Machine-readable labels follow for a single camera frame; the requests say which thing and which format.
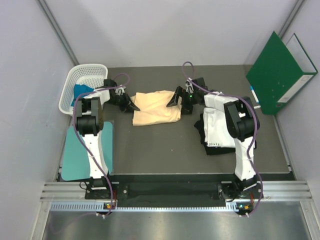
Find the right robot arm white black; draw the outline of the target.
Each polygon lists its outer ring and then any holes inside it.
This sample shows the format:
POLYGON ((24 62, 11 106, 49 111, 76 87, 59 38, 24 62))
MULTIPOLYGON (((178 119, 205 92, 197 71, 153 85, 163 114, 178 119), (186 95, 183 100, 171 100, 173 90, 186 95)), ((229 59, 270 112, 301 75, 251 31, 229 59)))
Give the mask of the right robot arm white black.
POLYGON ((236 167, 234 174, 237 182, 233 185, 233 192, 239 198, 245 198, 257 185, 260 175, 254 166, 254 145, 260 122, 256 111, 248 96, 224 94, 218 91, 209 91, 204 78, 186 81, 186 89, 178 86, 167 107, 173 107, 181 99, 181 113, 189 115, 193 105, 202 104, 208 109, 222 113, 228 135, 235 144, 236 167))

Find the white t shirt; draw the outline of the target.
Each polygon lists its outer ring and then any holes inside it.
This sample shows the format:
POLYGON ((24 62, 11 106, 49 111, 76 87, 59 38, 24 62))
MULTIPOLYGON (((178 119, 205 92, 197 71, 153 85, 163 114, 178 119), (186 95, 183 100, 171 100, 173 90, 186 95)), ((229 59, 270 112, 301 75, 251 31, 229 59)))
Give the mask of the white t shirt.
POLYGON ((203 109, 204 145, 211 148, 235 149, 235 141, 227 129, 225 114, 214 108, 203 109))

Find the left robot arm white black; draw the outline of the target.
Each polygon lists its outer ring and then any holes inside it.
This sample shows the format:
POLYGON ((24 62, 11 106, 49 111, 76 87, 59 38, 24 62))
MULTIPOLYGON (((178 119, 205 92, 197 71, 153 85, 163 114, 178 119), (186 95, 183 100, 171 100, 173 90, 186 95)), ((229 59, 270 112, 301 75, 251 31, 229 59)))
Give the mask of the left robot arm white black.
POLYGON ((96 191, 105 199, 114 191, 102 147, 103 105, 107 102, 118 106, 123 113, 140 110, 126 93, 125 84, 118 85, 114 79, 107 78, 102 86, 83 91, 74 99, 72 115, 75 135, 88 154, 90 177, 86 190, 96 191))

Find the peach yellow t shirt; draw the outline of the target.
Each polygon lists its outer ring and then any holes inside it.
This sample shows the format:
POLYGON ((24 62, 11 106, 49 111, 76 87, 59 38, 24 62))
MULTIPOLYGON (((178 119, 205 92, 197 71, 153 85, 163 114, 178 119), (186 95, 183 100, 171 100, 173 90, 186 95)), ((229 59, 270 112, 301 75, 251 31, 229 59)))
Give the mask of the peach yellow t shirt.
POLYGON ((138 127, 179 121, 182 110, 181 99, 178 99, 177 105, 167 107, 174 93, 174 91, 169 90, 150 93, 137 92, 131 97, 131 100, 140 111, 134 111, 132 125, 138 127))

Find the black t shirt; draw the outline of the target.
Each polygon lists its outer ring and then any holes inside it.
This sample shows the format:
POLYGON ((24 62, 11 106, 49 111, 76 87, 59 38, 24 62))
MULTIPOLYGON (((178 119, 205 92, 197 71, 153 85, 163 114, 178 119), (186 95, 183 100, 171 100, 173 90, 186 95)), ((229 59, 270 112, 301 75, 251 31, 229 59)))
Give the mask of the black t shirt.
POLYGON ((200 135, 200 143, 204 146, 207 156, 224 155, 224 154, 234 153, 236 151, 234 147, 208 147, 207 144, 205 143, 203 114, 201 113, 199 117, 200 119, 196 121, 193 126, 197 129, 200 135))

